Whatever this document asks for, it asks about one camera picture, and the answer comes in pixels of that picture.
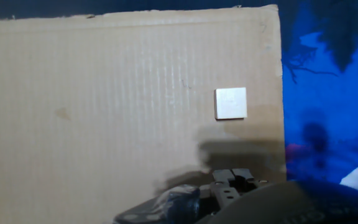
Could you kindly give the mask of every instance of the corrugated cardboard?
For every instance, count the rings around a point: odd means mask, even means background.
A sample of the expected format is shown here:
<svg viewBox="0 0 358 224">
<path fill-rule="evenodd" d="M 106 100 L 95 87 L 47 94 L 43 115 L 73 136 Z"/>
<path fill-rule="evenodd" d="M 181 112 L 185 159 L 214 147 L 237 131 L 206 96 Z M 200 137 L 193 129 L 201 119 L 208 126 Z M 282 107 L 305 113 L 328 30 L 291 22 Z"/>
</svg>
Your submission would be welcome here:
<svg viewBox="0 0 358 224">
<path fill-rule="evenodd" d="M 0 223 L 106 222 L 203 169 L 284 181 L 277 11 L 0 21 Z"/>
</svg>

